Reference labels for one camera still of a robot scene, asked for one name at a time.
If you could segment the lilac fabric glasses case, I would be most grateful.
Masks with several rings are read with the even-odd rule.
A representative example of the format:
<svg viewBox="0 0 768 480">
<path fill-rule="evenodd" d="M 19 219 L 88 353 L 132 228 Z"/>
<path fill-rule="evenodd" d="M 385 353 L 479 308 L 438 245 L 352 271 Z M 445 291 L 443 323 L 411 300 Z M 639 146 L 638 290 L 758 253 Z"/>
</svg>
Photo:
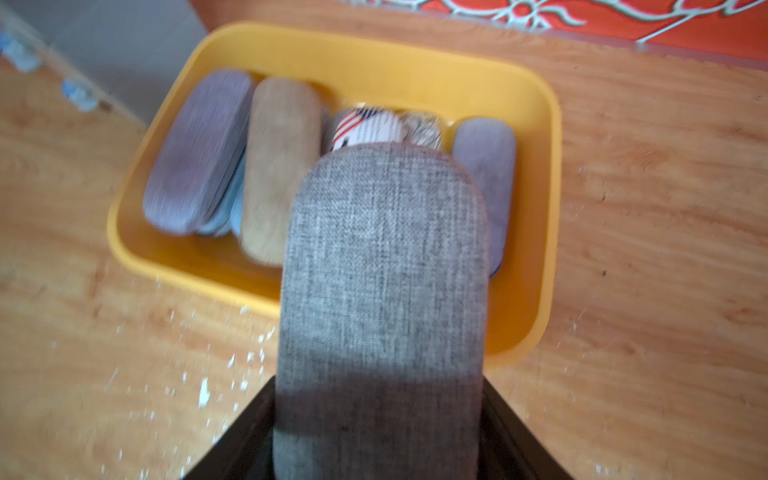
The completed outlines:
<svg viewBox="0 0 768 480">
<path fill-rule="evenodd" d="M 453 157 L 480 189 L 489 219 L 489 276 L 501 268 L 506 248 L 514 190 L 517 141 L 501 120 L 475 117 L 456 129 Z"/>
</svg>

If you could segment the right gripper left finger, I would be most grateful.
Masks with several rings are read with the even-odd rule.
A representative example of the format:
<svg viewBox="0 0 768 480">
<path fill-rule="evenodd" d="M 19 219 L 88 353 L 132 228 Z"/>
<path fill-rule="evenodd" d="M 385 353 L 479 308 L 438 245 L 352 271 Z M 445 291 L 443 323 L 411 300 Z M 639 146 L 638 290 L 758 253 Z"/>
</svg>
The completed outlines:
<svg viewBox="0 0 768 480">
<path fill-rule="evenodd" d="M 263 386 L 186 480 L 274 479 L 275 377 Z"/>
</svg>

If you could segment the dark grey glasses case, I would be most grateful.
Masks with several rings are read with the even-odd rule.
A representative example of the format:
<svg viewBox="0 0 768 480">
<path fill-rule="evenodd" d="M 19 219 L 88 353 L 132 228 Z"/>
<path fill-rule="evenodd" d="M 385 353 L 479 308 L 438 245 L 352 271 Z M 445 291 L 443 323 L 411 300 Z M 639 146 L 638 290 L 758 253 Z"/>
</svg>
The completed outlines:
<svg viewBox="0 0 768 480">
<path fill-rule="evenodd" d="M 476 476 L 487 233 L 446 154 L 381 143 L 316 164 L 282 272 L 277 478 Z"/>
</svg>

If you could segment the purple fabric glasses case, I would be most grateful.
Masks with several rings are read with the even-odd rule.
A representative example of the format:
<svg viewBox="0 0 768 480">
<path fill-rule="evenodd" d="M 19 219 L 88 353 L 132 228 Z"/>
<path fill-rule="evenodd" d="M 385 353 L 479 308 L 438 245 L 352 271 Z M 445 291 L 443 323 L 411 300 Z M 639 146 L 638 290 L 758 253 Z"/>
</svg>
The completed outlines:
<svg viewBox="0 0 768 480">
<path fill-rule="evenodd" d="M 254 89 L 248 73 L 221 69 L 191 90 L 146 185 L 143 213 L 155 228 L 191 235 L 213 216 L 245 148 Z"/>
</svg>

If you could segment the yellow plastic storage tray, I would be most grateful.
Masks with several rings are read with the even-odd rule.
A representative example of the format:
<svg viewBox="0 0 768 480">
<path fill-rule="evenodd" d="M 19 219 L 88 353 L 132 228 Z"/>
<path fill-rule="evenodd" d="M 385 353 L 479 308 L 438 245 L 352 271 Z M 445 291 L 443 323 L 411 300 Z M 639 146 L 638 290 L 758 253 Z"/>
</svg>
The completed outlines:
<svg viewBox="0 0 768 480">
<path fill-rule="evenodd" d="M 492 117 L 516 134 L 514 197 L 503 264 L 489 286 L 487 364 L 524 358 L 551 312 L 562 183 L 562 113 L 532 70 L 486 58 L 258 22 L 209 34 L 190 55 L 135 155 L 107 220 L 115 257 L 141 275 L 277 318 L 281 274 L 250 262 L 235 239 L 174 237 L 144 218 L 155 159 L 187 96 L 208 73 L 291 77 L 317 86 L 331 110 L 369 104 L 426 111 L 454 128 Z"/>
</svg>

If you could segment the map print glasses case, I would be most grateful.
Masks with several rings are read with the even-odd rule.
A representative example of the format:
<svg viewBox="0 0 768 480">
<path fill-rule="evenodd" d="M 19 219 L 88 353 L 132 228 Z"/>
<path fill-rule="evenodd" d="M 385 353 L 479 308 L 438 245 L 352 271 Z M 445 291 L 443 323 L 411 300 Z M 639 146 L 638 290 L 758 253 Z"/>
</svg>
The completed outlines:
<svg viewBox="0 0 768 480">
<path fill-rule="evenodd" d="M 404 127 L 404 142 L 440 150 L 442 146 L 442 123 L 439 117 L 428 112 L 410 111 L 401 114 Z"/>
</svg>

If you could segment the newspaper print glasses case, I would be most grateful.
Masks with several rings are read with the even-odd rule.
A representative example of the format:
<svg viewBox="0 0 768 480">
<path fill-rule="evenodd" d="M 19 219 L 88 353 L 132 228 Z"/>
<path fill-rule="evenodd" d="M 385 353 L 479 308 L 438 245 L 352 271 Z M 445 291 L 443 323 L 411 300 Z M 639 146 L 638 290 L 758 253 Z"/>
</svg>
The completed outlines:
<svg viewBox="0 0 768 480">
<path fill-rule="evenodd" d="M 325 153 L 347 146 L 371 143 L 402 142 L 406 129 L 401 118 L 392 110 L 379 107 L 358 107 L 337 113 L 325 129 Z"/>
</svg>

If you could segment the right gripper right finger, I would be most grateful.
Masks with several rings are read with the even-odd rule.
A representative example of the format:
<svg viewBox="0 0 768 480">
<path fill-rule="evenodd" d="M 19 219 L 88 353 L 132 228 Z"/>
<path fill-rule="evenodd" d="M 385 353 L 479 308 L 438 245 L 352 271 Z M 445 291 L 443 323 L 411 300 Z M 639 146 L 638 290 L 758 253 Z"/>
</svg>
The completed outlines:
<svg viewBox="0 0 768 480">
<path fill-rule="evenodd" d="M 480 479 L 572 480 L 484 379 L 479 440 Z"/>
</svg>

